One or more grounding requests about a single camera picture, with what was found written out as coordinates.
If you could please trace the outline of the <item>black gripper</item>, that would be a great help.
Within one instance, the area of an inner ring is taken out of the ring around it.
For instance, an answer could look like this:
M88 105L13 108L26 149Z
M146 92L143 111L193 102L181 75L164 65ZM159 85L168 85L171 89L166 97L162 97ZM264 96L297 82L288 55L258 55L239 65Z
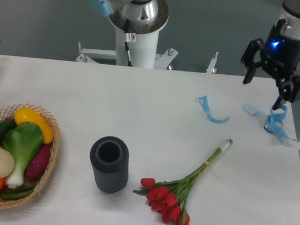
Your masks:
M293 103L300 99L300 74L293 74L300 62L300 40L281 34L286 24L286 19L279 19L271 28L266 42L261 38L250 41L241 57L246 68L243 84L252 82L259 67L276 79L279 96L272 110L280 109L286 102ZM255 62L258 52L261 61Z

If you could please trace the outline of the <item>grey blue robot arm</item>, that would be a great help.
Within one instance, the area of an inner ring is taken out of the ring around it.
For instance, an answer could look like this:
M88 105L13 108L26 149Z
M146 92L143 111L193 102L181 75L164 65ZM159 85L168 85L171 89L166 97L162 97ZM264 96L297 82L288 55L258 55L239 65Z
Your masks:
M122 33L151 34L167 23L169 10L165 0L88 0L92 8L109 17ZM300 0L284 0L279 19L266 40L250 41L241 62L247 73L244 84L252 81L257 68L272 77L279 96L273 109L300 99Z

